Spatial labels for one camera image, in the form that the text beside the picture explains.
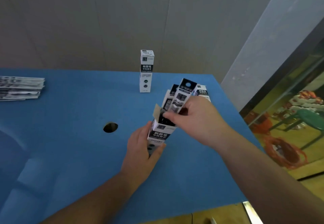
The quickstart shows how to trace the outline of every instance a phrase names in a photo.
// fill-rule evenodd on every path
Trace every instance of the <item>pile of packaged goods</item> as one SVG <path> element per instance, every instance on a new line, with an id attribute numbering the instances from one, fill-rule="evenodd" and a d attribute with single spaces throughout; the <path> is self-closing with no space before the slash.
<path id="1" fill-rule="evenodd" d="M 44 82 L 44 78 L 0 76 L 0 101 L 37 99 Z"/>
<path id="2" fill-rule="evenodd" d="M 196 85 L 197 83 L 183 78 L 180 85 L 174 84 L 171 90 L 168 89 L 162 107 L 159 107 L 157 104 L 155 105 L 153 112 L 154 120 L 147 137 L 149 154 L 152 154 L 158 146 L 162 145 L 176 129 L 176 125 L 164 118 L 163 113 L 166 111 L 179 113 Z"/>

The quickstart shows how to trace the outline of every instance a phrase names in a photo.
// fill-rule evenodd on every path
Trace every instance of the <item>blue tabletop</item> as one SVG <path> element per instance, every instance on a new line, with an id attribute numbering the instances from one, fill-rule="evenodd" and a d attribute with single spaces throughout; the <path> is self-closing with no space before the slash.
<path id="1" fill-rule="evenodd" d="M 212 103 L 261 148 L 209 74 L 153 73 L 150 93 L 139 73 L 0 69 L 46 78 L 35 100 L 0 102 L 0 223 L 38 223 L 119 172 L 127 139 L 152 120 L 155 104 L 182 78 L 206 85 Z M 107 122 L 118 129 L 105 133 Z M 132 224 L 245 201 L 221 157 L 177 129 L 150 177 L 115 223 Z"/>

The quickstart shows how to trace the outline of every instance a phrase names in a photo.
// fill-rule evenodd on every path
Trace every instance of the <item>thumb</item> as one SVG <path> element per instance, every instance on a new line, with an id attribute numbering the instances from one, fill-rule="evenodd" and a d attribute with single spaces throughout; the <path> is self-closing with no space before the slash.
<path id="1" fill-rule="evenodd" d="M 185 119 L 185 116 L 179 115 L 177 113 L 174 113 L 172 111 L 167 111 L 163 113 L 163 117 L 169 119 L 171 122 L 176 124 L 177 126 L 181 126 L 182 121 Z"/>
<path id="2" fill-rule="evenodd" d="M 154 168 L 155 164 L 157 163 L 157 161 L 159 160 L 160 156 L 162 155 L 162 152 L 164 150 L 164 148 L 167 146 L 167 144 L 163 143 L 161 146 L 159 146 L 150 156 L 150 158 L 148 159 L 151 164 L 152 164 L 152 168 Z"/>

